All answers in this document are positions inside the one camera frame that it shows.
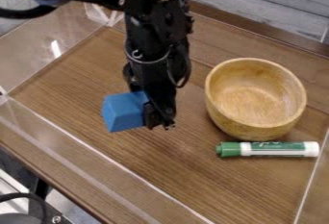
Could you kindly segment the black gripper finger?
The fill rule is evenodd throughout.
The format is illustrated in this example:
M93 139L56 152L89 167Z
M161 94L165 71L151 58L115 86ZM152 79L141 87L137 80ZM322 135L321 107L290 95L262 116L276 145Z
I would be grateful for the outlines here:
M135 76L129 73L129 72L124 72L123 73L123 79L128 85L129 91L135 92L135 91L141 91L143 88L140 87Z
M156 126L161 126L165 130L175 126L175 112L172 109L167 109L164 113L160 113L151 102L144 104L143 119L144 126L152 130Z

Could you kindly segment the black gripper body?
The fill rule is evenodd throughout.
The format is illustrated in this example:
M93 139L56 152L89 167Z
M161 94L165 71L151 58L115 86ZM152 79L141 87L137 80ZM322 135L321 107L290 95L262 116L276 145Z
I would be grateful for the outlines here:
M160 58L149 61L133 50L125 52L125 58L123 73L129 72L135 76L148 102L160 113L167 109L176 113L176 89L185 85L191 74L191 62L185 52L169 49Z

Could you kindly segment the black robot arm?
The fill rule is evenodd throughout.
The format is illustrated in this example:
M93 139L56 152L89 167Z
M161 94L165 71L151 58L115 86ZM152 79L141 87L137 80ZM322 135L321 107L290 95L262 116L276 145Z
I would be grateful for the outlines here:
M188 39L194 18L185 0L34 0L37 6L0 7L0 17L30 19L53 12L70 1L96 4L124 17L121 69L129 91L104 97L101 117L109 132L175 125L176 93L191 75Z

